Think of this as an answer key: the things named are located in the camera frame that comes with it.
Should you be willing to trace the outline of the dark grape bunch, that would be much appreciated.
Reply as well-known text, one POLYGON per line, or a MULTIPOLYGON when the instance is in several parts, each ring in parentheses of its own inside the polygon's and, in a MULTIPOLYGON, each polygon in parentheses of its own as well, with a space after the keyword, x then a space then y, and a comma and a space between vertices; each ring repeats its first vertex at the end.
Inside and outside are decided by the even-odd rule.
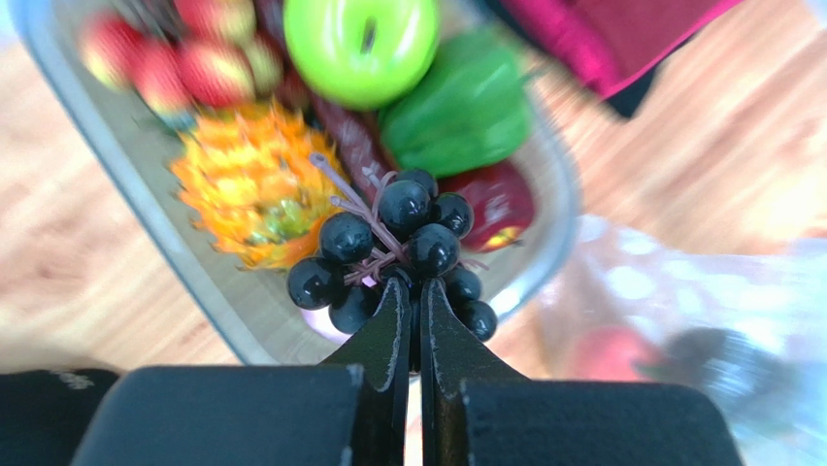
POLYGON ((474 225, 470 203, 438 190, 426 171, 386 174, 367 204, 318 152, 314 167, 343 191, 332 196, 339 212, 321 223, 316 254, 288 272, 287 294, 301 309, 326 309, 333 326, 352 335, 375 314, 386 284, 396 279, 416 296, 439 279, 453 313, 480 341, 490 340, 499 319, 482 298, 476 269, 460 257, 460 242, 474 225))

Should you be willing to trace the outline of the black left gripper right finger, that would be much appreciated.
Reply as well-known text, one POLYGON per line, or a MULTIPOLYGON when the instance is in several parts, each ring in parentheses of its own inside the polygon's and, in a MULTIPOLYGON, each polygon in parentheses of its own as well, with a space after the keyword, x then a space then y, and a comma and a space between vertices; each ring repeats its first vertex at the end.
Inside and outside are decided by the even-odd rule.
POLYGON ((738 465, 718 408, 662 383, 533 381, 454 315, 441 281, 420 298, 427 465, 738 465))

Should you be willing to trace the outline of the clear polka dot zip bag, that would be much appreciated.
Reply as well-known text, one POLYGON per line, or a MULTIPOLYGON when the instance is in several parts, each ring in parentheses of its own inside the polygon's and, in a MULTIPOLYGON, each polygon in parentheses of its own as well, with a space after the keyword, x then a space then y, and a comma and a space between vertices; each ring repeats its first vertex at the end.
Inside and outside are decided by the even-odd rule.
POLYGON ((727 416, 748 465, 826 461, 826 242, 795 241, 780 254, 696 254, 601 217, 579 221, 574 251, 539 296, 552 375, 566 377, 571 347, 604 326, 637 330, 658 358, 639 365, 663 377, 663 347, 695 327, 745 333, 793 371, 790 387, 754 414, 727 416))

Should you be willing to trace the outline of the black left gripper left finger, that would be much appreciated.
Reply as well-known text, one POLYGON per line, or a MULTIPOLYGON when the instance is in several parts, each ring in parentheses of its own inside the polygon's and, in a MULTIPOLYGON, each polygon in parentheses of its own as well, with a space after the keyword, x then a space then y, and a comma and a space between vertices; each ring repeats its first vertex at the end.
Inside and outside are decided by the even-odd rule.
POLYGON ((105 395, 76 465, 399 465, 411 306, 386 286, 375 315, 305 366, 151 366, 105 395))

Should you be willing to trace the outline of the orange bell pepper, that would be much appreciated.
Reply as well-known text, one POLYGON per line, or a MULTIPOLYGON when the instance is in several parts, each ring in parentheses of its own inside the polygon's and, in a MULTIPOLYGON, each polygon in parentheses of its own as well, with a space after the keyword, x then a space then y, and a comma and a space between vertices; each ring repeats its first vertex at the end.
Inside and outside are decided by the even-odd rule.
POLYGON ((323 221, 337 213, 340 190, 310 161, 324 155, 344 172, 335 143, 299 110, 272 99, 203 109, 179 135, 182 154, 169 165, 192 224, 215 237, 215 250, 249 270, 287 270, 313 254, 323 221))

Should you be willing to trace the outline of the peach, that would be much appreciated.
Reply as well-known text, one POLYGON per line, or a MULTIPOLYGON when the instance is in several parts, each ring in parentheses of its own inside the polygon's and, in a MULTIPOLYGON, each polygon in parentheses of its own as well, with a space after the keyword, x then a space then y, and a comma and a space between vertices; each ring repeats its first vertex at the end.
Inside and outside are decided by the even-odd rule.
POLYGON ((658 358, 658 349, 637 330, 604 326, 582 335, 571 347, 566 377, 574 380, 643 382, 639 365, 658 358))

